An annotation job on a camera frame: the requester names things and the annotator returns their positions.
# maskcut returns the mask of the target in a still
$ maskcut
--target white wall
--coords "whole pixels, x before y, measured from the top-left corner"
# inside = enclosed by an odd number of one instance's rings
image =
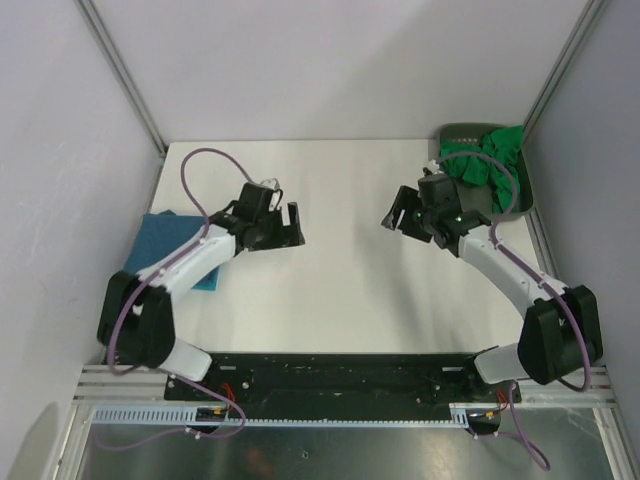
[[[0,478],[29,480],[98,350],[157,159],[72,1],[2,2],[0,52]]]
[[[529,144],[560,273],[598,298],[605,360],[640,451],[640,2],[611,2]]]
[[[524,122],[586,0],[97,0],[167,141]]]

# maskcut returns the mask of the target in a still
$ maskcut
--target folded blue towel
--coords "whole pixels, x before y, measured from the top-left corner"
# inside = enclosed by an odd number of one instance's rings
[[[171,210],[159,214],[147,213],[133,242],[133,248],[124,265],[128,273],[153,265],[173,252],[189,239],[203,225],[202,217],[176,215]],[[195,287],[198,290],[215,290],[218,285],[218,270],[209,272]]]

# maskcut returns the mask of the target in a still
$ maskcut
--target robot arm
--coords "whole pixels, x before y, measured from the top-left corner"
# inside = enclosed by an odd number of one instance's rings
[[[173,304],[208,272],[244,250],[258,251],[304,245],[298,207],[287,205],[289,225],[279,207],[282,190],[277,181],[261,185],[246,183],[238,200],[209,218],[187,243],[137,274],[120,271],[107,287],[98,340],[105,346],[131,293],[159,272],[127,313],[118,337],[117,351],[127,363],[182,375],[199,381],[211,364],[208,353],[175,336]],[[172,259],[176,259],[164,270]]]
[[[403,186],[382,221],[388,229],[449,250],[483,273],[511,301],[524,319],[517,344],[492,348],[472,357],[470,370],[477,381],[496,384],[531,377],[540,384],[557,380],[582,366],[577,339],[556,300],[534,280],[544,279],[567,303],[576,318],[591,363],[602,357],[596,300],[584,286],[568,288],[515,254],[527,274],[494,244],[487,218],[463,212],[453,179],[425,169],[418,190]]]

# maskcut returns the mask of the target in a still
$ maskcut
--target tabletop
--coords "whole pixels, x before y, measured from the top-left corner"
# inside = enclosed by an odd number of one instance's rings
[[[151,213],[197,213],[179,170],[203,146],[235,157],[255,181],[278,178],[283,203],[298,203],[306,245],[224,264],[215,292],[191,291],[174,305],[179,338],[207,351],[306,353],[471,352],[517,342],[522,318],[482,274],[380,226],[398,188],[416,187],[428,140],[172,143]],[[209,214],[244,182],[212,153],[186,170]],[[499,231],[536,262],[524,218]]]

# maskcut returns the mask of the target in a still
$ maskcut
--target green cloth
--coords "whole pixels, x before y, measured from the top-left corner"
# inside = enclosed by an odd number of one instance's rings
[[[454,142],[440,144],[440,156],[455,152],[481,152],[490,155],[504,165],[513,175],[520,193],[520,181],[516,171],[518,154],[522,147],[522,126],[507,127],[495,130],[480,140],[478,145],[463,145]],[[509,179],[493,164],[478,157],[464,156],[452,158],[442,164],[442,169],[453,178],[461,179],[467,185],[480,186],[487,183],[493,189],[493,211],[504,212],[511,203],[511,184]]]

